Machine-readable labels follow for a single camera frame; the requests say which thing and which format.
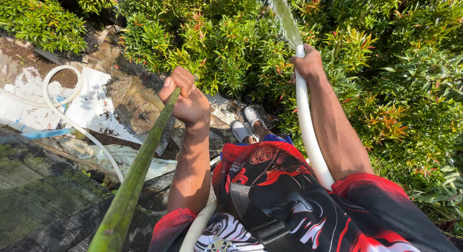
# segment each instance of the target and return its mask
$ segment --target sneaker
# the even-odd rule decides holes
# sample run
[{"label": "sneaker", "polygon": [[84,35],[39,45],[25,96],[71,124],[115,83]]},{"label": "sneaker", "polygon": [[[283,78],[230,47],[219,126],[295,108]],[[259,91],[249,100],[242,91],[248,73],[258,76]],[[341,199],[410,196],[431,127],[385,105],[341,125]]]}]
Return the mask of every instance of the sneaker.
[{"label": "sneaker", "polygon": [[260,121],[262,123],[263,127],[267,128],[265,126],[265,124],[263,123],[261,117],[259,116],[259,113],[257,113],[257,111],[255,109],[253,109],[252,107],[245,107],[244,110],[243,110],[243,116],[245,117],[247,122],[251,125],[252,130],[254,131],[254,134],[258,135],[256,133],[256,130],[254,129],[254,124],[257,121]]},{"label": "sneaker", "polygon": [[252,137],[252,135],[246,129],[245,125],[243,125],[243,123],[241,123],[240,121],[235,121],[233,122],[233,124],[231,124],[231,132],[240,143],[243,142],[243,139],[246,136]]}]

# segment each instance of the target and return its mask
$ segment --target strap buckle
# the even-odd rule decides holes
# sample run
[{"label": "strap buckle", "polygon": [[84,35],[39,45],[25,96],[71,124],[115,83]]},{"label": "strap buckle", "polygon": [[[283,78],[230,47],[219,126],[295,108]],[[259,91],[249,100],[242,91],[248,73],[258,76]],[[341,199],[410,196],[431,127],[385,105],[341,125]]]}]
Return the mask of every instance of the strap buckle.
[{"label": "strap buckle", "polygon": [[263,245],[271,243],[290,233],[291,228],[279,220],[272,219],[265,223],[250,228],[249,232]]}]

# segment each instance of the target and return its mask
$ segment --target green bamboo pole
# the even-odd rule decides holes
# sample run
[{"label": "green bamboo pole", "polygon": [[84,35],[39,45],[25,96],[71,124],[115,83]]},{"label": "green bamboo pole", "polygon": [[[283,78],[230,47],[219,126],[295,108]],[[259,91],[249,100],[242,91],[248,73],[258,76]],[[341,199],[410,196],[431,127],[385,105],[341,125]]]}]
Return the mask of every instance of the green bamboo pole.
[{"label": "green bamboo pole", "polygon": [[153,128],[148,133],[111,206],[101,221],[100,227],[96,231],[92,243],[90,243],[87,250],[88,252],[122,251],[146,173],[179,94],[180,88],[177,87],[169,97]]}]

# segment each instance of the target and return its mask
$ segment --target red and black shirt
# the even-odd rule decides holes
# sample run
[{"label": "red and black shirt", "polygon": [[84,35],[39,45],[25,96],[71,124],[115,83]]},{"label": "red and black shirt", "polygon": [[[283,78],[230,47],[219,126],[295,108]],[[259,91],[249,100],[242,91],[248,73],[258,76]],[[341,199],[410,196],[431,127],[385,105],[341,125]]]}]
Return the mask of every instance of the red and black shirt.
[{"label": "red and black shirt", "polygon": [[[458,251],[397,184],[352,174],[323,188],[291,144],[225,144],[212,186],[220,203],[196,252],[267,251],[237,219],[230,183],[253,186],[251,202],[286,222],[291,235],[315,252]],[[178,251],[196,214],[180,208],[155,226],[150,252]]]}]

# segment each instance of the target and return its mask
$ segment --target dirt ground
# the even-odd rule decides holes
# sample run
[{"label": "dirt ground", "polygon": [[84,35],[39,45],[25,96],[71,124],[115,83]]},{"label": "dirt ground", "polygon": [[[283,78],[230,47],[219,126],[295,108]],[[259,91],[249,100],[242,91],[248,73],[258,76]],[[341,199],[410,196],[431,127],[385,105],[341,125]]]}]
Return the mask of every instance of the dirt ground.
[{"label": "dirt ground", "polygon": [[[50,70],[59,66],[47,58],[34,53],[32,46],[22,47],[17,44],[16,41],[9,41],[2,36],[0,36],[0,54],[11,56],[14,60],[16,60],[16,62],[18,62],[21,67],[32,66],[37,68],[42,78],[45,78]],[[57,72],[51,81],[57,81],[61,84],[61,86],[66,88],[74,88],[77,84],[77,75],[71,70],[62,70]],[[136,150],[140,149],[141,147],[140,144],[118,139],[116,137],[97,133],[94,131],[92,131],[91,134],[104,145],[119,144],[121,146],[128,146]],[[176,160],[178,152],[179,149],[177,145],[172,140],[170,140],[167,148],[164,151],[164,154],[161,157],[158,154],[155,154],[155,158]]]},{"label": "dirt ground", "polygon": [[[16,44],[15,41],[8,41],[2,36],[0,36],[0,50],[1,54],[13,57],[21,67],[32,66],[37,68],[42,78],[45,78],[53,68],[59,66],[34,53],[32,46],[24,48]],[[77,75],[71,70],[62,70],[53,76],[51,82],[53,81],[59,82],[65,88],[72,89],[77,83]]]}]

